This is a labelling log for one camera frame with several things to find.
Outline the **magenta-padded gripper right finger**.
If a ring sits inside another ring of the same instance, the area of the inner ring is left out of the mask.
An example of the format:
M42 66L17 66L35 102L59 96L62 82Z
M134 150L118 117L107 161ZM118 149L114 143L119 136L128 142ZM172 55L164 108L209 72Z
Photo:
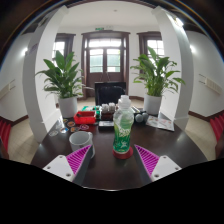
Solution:
M158 156L139 145L134 145L133 154L144 185L181 170L167 155Z

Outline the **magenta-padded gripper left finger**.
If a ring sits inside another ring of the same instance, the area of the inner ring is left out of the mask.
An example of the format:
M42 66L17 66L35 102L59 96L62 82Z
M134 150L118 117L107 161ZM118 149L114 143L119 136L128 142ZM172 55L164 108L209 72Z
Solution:
M77 185L81 185L92 155L93 146L84 146L67 156L58 155L44 167L44 170Z

